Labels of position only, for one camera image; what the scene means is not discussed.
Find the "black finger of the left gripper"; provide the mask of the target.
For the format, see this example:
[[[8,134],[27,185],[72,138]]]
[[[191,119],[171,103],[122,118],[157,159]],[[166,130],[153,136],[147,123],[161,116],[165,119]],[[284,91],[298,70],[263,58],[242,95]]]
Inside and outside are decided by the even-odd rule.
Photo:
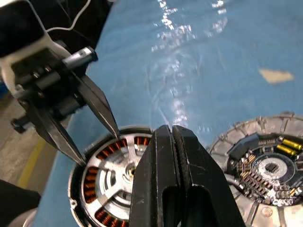
[[[98,120],[115,138],[120,137],[120,130],[104,92],[87,75],[79,77],[71,73],[76,84],[74,98],[80,106],[88,106]]]
[[[37,133],[50,145],[68,156],[77,164],[86,164],[84,156],[69,136],[68,132],[45,109],[38,109],[32,102],[26,106],[26,115],[34,125]]]

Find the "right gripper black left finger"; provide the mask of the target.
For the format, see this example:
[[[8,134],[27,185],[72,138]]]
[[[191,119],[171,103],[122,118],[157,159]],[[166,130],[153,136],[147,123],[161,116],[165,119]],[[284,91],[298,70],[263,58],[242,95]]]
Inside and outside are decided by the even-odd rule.
[[[162,125],[152,133],[135,171],[129,217],[131,227],[187,225],[178,160],[178,131],[185,136],[188,129],[179,125],[170,129]]]

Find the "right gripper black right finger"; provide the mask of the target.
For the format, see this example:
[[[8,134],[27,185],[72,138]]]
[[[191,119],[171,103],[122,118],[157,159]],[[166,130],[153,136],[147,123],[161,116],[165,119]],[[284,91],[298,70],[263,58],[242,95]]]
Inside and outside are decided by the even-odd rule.
[[[190,129],[172,128],[182,193],[183,227],[243,227],[223,171]]]

